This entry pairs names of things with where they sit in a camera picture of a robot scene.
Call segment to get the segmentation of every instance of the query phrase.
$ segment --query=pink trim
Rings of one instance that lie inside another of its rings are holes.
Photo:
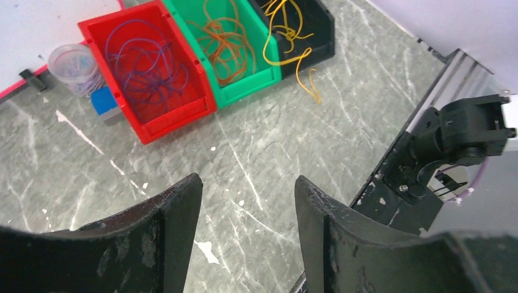
[[[119,6],[120,6],[120,10],[123,10],[125,7],[124,7],[124,2],[122,2],[122,0],[117,0],[117,2],[119,3]],[[82,41],[80,44],[82,45],[86,45],[86,40]],[[40,68],[38,68],[34,74],[35,75],[40,75],[42,74],[45,70],[47,70],[48,67],[47,65],[44,65]],[[13,85],[11,85],[10,87],[6,88],[5,90],[1,91],[0,92],[0,99],[2,99],[3,97],[7,96],[9,93],[13,92],[14,90],[16,90],[18,87],[21,87],[22,85],[25,84],[25,80],[20,80],[16,83],[14,83]]]

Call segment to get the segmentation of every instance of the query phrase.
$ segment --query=white wall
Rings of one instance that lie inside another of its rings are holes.
[[[518,93],[517,0],[368,0],[447,56],[461,48]]]

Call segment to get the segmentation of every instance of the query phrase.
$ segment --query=black object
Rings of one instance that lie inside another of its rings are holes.
[[[471,166],[501,155],[507,139],[516,136],[503,119],[502,104],[508,102],[491,95],[460,99],[440,111],[427,109],[384,181],[408,203],[417,204],[429,194],[426,185],[440,166]]]
[[[249,2],[257,14],[259,14],[259,17],[263,20],[266,27],[269,27],[270,19],[264,15],[266,7],[261,8],[267,4],[269,0],[249,0]],[[291,49],[291,43],[278,33],[279,31],[285,30],[273,28],[272,37],[277,40],[280,61],[300,56],[304,50],[311,47],[311,54],[302,59],[299,68],[299,70],[302,71],[335,55],[335,19],[320,0],[297,0],[296,3],[301,9],[303,17],[300,36],[303,37],[311,33],[314,33],[314,35],[302,40],[296,39],[294,41],[294,49],[289,53],[285,52]],[[297,11],[289,2],[285,4],[285,7],[290,28],[298,29],[300,21]],[[274,18],[274,25],[284,25],[281,10],[277,12]],[[282,79],[286,79],[295,74],[296,67],[297,62],[282,65],[280,67]]]
[[[518,292],[518,240],[481,233],[429,239],[376,223],[303,176],[295,204],[306,292]]]
[[[39,79],[36,75],[34,75],[34,73],[32,73],[28,69],[25,69],[24,71],[18,73],[18,75],[20,75],[23,79],[25,79],[25,81],[29,85],[35,87],[38,90],[38,92],[41,92],[47,88],[47,86],[43,83],[43,81],[41,79]]]
[[[183,292],[202,200],[192,174],[77,231],[0,227],[2,292]]]

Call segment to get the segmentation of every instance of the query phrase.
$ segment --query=orange cord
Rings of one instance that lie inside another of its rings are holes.
[[[250,55],[252,56],[253,73],[255,73],[256,67],[255,52],[248,41],[244,26],[239,22],[239,13],[236,3],[234,0],[229,1],[233,7],[235,18],[220,17],[213,20],[207,11],[208,0],[205,0],[203,3],[203,12],[207,17],[206,24],[201,27],[192,21],[187,21],[207,34],[207,36],[198,38],[197,41],[200,43],[209,40],[202,49],[214,68],[217,82],[223,87],[244,77],[249,63],[248,51],[250,51]],[[225,32],[223,29],[224,22],[233,24],[234,30]],[[222,57],[228,54],[230,57],[225,59]],[[220,72],[216,70],[218,65],[224,68],[226,74],[220,74]]]
[[[288,2],[288,1],[290,2],[291,5],[293,5],[293,7],[295,8],[295,11],[297,11],[297,15],[298,15],[298,17],[300,19],[299,27],[298,27],[297,30],[294,30],[294,29],[292,29],[292,28],[290,28],[288,26],[288,15],[286,13],[286,7],[285,7],[286,2]],[[302,59],[306,58],[307,56],[309,56],[309,54],[311,54],[311,52],[312,52],[311,47],[306,48],[306,50],[304,50],[304,52],[300,56],[293,57],[293,58],[290,58],[290,59],[287,59],[287,60],[283,60],[283,61],[280,61],[280,62],[271,61],[271,60],[269,60],[266,57],[266,48],[268,47],[268,43],[270,42],[270,38],[272,37],[272,30],[274,28],[277,29],[277,32],[280,35],[284,36],[286,38],[286,40],[288,40],[290,42],[290,44],[291,44],[291,48],[289,50],[285,51],[285,53],[289,53],[289,52],[293,51],[293,49],[295,48],[295,44],[294,44],[295,40],[297,40],[297,39],[298,40],[305,39],[305,38],[311,37],[313,35],[313,34],[308,34],[308,35],[306,35],[304,37],[299,36],[301,34],[301,32],[302,32],[302,24],[303,24],[301,9],[295,3],[294,0],[270,0],[268,3],[263,5],[261,8],[262,9],[266,8],[265,11],[264,11],[264,15],[266,15],[267,17],[270,17],[268,38],[266,39],[266,43],[264,44],[264,48],[263,48],[263,58],[264,58],[264,60],[268,64],[270,64],[270,65],[277,65],[277,66],[286,65],[286,64],[289,64],[291,62],[297,62],[297,67],[295,69],[295,76],[297,77],[297,81],[299,82],[301,87],[306,92],[308,92],[315,99],[315,101],[318,104],[320,104],[322,102],[322,98],[320,97],[320,93],[317,91],[317,89],[315,88],[315,85],[313,84],[313,76],[312,76],[312,73],[314,71],[316,71],[316,69],[312,68],[310,70],[310,72],[309,72],[309,82],[310,82],[310,85],[311,85],[311,88],[312,88],[313,91],[309,90],[302,83],[302,81],[301,81],[301,79],[299,77],[299,68],[300,68]],[[283,25],[274,25],[274,18],[277,15],[277,12],[280,9],[282,9],[284,24]],[[278,29],[284,29],[285,32],[280,32]]]

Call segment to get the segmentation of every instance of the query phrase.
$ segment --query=yellow cord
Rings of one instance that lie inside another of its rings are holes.
[[[263,7],[261,7],[261,8],[265,8],[266,7],[266,10],[264,11],[264,15],[270,17],[270,25],[269,25],[269,29],[268,29],[268,38],[266,39],[266,43],[264,44],[264,48],[263,48],[263,58],[264,58],[264,60],[268,64],[275,65],[275,66],[286,65],[286,64],[289,64],[291,62],[295,62],[296,61],[297,62],[297,67],[295,69],[295,76],[297,77],[297,81],[299,82],[301,87],[306,92],[308,92],[315,99],[315,101],[318,104],[320,104],[322,102],[322,98],[320,97],[320,93],[317,91],[317,89],[315,88],[315,85],[313,84],[313,76],[312,76],[312,73],[314,71],[316,71],[316,69],[312,68],[310,70],[310,72],[309,72],[309,81],[310,81],[311,88],[312,88],[313,91],[309,90],[302,83],[302,81],[301,81],[301,79],[299,77],[299,67],[301,65],[302,59],[306,58],[307,56],[309,56],[309,54],[311,54],[311,52],[312,52],[311,47],[306,48],[306,50],[304,50],[304,52],[300,56],[293,57],[293,58],[290,58],[290,59],[287,59],[287,60],[283,60],[283,61],[280,61],[280,62],[271,61],[271,60],[269,60],[266,57],[266,48],[268,47],[268,43],[270,42],[270,38],[272,37],[272,30],[273,30],[273,28],[279,28],[279,29],[286,30],[286,32],[279,32],[281,35],[283,35],[291,43],[291,48],[289,50],[285,51],[285,53],[289,53],[289,52],[293,51],[293,49],[295,47],[294,41],[296,39],[301,40],[301,39],[305,39],[305,38],[311,37],[313,35],[313,34],[308,34],[308,35],[306,35],[304,37],[300,37],[299,36],[299,34],[302,31],[302,22],[303,22],[302,21],[302,12],[301,12],[299,6],[295,3],[294,0],[280,0],[280,3],[278,4],[278,6],[273,11],[271,11],[271,9],[275,5],[275,3],[278,2],[278,1],[279,0],[270,0]],[[288,27],[288,17],[287,17],[286,7],[285,7],[286,2],[288,2],[288,1],[293,5],[295,10],[297,11],[299,19],[301,20],[300,23],[299,23],[299,27],[298,27],[297,31],[295,31],[294,29]],[[275,15],[277,14],[277,12],[280,9],[282,9],[284,24],[283,25],[276,25],[276,26],[274,26]]]

